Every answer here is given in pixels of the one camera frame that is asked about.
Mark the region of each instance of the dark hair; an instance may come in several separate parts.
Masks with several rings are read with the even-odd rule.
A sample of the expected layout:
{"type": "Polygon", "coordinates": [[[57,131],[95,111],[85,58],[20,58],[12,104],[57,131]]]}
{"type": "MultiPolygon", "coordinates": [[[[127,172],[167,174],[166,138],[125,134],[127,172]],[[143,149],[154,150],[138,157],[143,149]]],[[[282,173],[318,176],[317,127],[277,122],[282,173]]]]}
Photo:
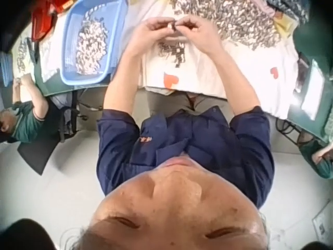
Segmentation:
{"type": "Polygon", "coordinates": [[[0,131],[0,143],[8,141],[10,140],[10,138],[10,134],[0,131]]]}
{"type": "Polygon", "coordinates": [[[45,229],[31,219],[21,219],[1,232],[0,249],[56,250],[45,229]]]}

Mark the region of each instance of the woman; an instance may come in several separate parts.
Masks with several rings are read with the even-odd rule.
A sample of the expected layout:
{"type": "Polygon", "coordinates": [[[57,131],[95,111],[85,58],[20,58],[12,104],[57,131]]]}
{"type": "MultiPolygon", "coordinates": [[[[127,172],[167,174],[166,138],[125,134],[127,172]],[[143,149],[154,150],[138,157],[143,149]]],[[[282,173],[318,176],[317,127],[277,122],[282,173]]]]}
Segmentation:
{"type": "Polygon", "coordinates": [[[76,249],[267,248],[258,208],[274,175],[268,120],[215,26],[188,16],[174,31],[173,21],[151,18],[137,27],[108,86],[97,163],[106,198],[76,249]],[[230,127],[222,101],[184,93],[148,93],[153,115],[141,131],[135,124],[141,57],[178,32],[215,63],[235,114],[230,127]]]}

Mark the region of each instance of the woman's hand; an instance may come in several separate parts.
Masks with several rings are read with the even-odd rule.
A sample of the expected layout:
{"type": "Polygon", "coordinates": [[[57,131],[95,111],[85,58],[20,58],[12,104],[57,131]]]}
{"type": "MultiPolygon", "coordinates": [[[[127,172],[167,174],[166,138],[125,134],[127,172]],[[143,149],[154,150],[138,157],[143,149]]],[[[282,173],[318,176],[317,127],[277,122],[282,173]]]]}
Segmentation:
{"type": "Polygon", "coordinates": [[[174,34],[174,30],[168,28],[172,17],[152,17],[143,21],[134,30],[131,40],[125,50],[132,56],[144,55],[158,40],[174,34]]]}
{"type": "Polygon", "coordinates": [[[222,49],[221,37],[216,25],[207,19],[186,16],[175,23],[175,28],[208,56],[222,49]]]}
{"type": "Polygon", "coordinates": [[[20,78],[14,78],[12,81],[12,87],[13,89],[17,89],[21,87],[21,79],[20,78]]]}

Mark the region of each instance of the blue plastic basket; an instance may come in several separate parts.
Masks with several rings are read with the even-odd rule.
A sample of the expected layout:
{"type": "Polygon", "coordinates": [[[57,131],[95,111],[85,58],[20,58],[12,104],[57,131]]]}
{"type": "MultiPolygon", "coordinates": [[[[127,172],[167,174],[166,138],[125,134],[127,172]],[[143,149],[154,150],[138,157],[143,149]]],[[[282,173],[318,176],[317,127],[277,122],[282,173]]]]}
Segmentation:
{"type": "Polygon", "coordinates": [[[12,55],[0,52],[0,67],[4,86],[7,87],[12,84],[12,55]]]}
{"type": "Polygon", "coordinates": [[[81,0],[69,11],[62,40],[60,75],[67,85],[86,85],[102,81],[107,74],[113,75],[119,59],[119,45],[127,14],[126,0],[81,0]],[[79,74],[76,69],[76,45],[84,15],[91,8],[105,4],[92,13],[92,19],[103,18],[108,30],[106,44],[107,53],[101,61],[97,74],[79,74]]]}

